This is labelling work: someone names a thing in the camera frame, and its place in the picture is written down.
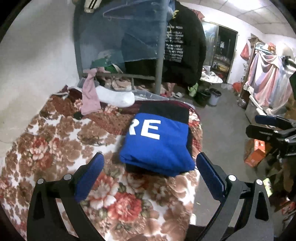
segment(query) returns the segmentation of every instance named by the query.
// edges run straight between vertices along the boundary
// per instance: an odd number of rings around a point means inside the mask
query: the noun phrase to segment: gray bucket
[[[209,91],[211,93],[211,98],[209,99],[209,105],[216,106],[221,96],[221,92],[214,88],[209,89]]]

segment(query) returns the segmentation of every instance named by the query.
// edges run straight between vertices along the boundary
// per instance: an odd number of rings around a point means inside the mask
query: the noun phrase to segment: brown patterned blanket
[[[81,206],[105,240],[126,241],[138,234],[148,241],[184,240],[198,171],[175,178],[127,173],[118,151],[141,102],[124,109],[102,104],[100,112],[76,120],[73,114],[81,100],[75,95],[71,91],[68,98],[52,95],[7,152],[0,202],[17,231],[26,239],[28,208],[39,178],[59,180],[101,152],[104,169]],[[202,129],[193,109],[189,126],[195,159],[201,151]],[[57,203],[69,233],[76,235],[59,199]]]

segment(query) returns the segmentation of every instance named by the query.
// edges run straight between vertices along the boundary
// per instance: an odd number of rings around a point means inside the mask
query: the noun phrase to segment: ceiling
[[[288,21],[269,0],[180,0],[233,15],[265,34],[296,38]]]

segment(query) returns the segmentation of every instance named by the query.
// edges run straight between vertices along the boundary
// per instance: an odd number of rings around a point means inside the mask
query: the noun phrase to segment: black round object
[[[216,97],[220,97],[220,96],[222,95],[221,92],[220,92],[219,90],[216,90],[216,89],[214,89],[214,88],[209,89],[209,92],[210,92],[211,94],[213,94],[214,96],[216,96]]]
[[[211,93],[206,89],[197,91],[194,99],[200,106],[205,107],[210,98]]]

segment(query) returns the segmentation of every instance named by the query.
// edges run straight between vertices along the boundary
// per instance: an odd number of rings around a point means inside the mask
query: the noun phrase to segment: trash bin
[[[221,92],[219,90],[214,89],[214,88],[209,89],[209,92],[211,93],[209,105],[216,106],[218,103],[218,100],[221,96]]]
[[[194,99],[200,106],[205,107],[210,98],[211,98],[211,93],[209,92],[208,89],[205,89],[201,91],[197,90],[196,96]]]

